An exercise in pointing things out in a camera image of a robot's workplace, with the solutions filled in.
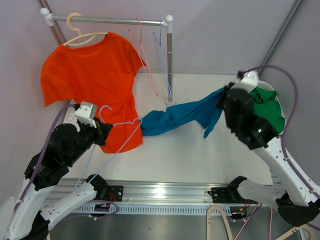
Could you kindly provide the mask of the blue t shirt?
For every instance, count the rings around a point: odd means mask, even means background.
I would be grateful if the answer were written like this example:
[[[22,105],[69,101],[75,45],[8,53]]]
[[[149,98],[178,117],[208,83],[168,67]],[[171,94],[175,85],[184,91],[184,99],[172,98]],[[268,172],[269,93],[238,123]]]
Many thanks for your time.
[[[205,98],[169,106],[166,111],[153,110],[142,118],[141,131],[144,137],[157,136],[196,121],[207,138],[221,117],[222,109],[216,107],[224,92],[220,88]]]

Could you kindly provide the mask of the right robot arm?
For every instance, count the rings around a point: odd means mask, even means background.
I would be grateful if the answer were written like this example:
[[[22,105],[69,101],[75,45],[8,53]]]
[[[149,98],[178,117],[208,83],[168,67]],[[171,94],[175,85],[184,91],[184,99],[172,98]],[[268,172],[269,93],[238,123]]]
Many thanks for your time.
[[[254,114],[254,100],[234,82],[225,85],[216,104],[223,109],[231,133],[259,156],[280,181],[280,186],[256,183],[238,176],[228,184],[232,202],[249,199],[271,207],[290,225],[300,227],[320,214],[320,187],[303,176],[296,162],[282,149],[282,140],[273,126]]]

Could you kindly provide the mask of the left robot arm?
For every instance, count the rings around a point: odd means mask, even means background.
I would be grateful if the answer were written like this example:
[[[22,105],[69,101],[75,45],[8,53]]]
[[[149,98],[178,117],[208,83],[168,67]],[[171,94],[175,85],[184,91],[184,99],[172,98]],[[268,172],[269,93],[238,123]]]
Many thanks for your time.
[[[94,126],[79,122],[79,129],[63,123],[50,131],[41,152],[24,172],[19,200],[14,208],[4,238],[6,240],[43,240],[64,217],[91,200],[107,197],[108,183],[92,174],[79,189],[49,208],[43,203],[76,161],[92,146],[104,146],[113,125],[93,119]]]

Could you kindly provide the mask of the pink wire hanger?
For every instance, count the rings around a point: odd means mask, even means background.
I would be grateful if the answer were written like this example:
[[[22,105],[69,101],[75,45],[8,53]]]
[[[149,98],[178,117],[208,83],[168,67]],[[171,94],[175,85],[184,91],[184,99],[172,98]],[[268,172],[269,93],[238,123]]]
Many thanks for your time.
[[[143,41],[142,41],[142,23],[141,23],[141,20],[137,17],[136,18],[137,22],[138,22],[138,25],[139,25],[139,37],[137,37],[131,29],[128,29],[128,32],[131,34],[132,37],[134,37],[134,39],[138,42],[139,44],[139,47],[140,49],[142,50],[142,55],[144,58],[142,58],[140,56],[140,54],[138,54],[138,57],[140,59],[140,62],[142,64],[142,67],[144,69],[144,72],[146,73],[146,76],[148,77],[148,80],[151,84],[151,87],[153,89],[153,92],[156,96],[158,96],[159,94],[159,91],[158,91],[158,87],[157,87],[157,84],[155,83],[154,81],[154,78],[153,78],[153,73],[151,71],[151,68],[150,68],[150,65],[149,65],[149,62],[148,62],[148,58],[147,58],[147,55],[146,55],[146,52],[145,52],[145,48],[144,48],[144,45],[143,45]]]

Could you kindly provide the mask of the green t shirt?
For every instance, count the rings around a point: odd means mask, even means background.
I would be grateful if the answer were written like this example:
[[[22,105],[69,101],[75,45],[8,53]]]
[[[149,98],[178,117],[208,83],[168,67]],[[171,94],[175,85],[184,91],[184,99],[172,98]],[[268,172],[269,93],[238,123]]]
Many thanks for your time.
[[[277,92],[256,87],[249,95],[253,98],[254,113],[266,119],[277,133],[281,134],[286,121],[282,116],[281,106],[276,100]]]

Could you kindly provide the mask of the light blue wire hanger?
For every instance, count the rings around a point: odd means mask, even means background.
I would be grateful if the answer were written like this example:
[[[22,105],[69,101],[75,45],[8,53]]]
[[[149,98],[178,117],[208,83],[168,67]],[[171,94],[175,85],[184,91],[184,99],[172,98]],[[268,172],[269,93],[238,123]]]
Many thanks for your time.
[[[166,90],[167,90],[167,102],[170,103],[173,100],[173,96],[172,96],[172,90],[171,90],[171,87],[170,87],[170,84],[169,84],[169,77],[168,77],[167,61],[166,61],[166,57],[165,57],[165,51],[164,51],[163,46],[162,46],[163,23],[164,23],[164,21],[161,19],[160,20],[159,36],[157,36],[157,34],[155,32],[152,33],[152,36],[153,36],[154,46],[155,46],[156,53],[157,53],[157,58],[158,58],[158,61],[160,63],[160,66],[161,66],[162,75],[163,75],[164,83],[165,83]]]

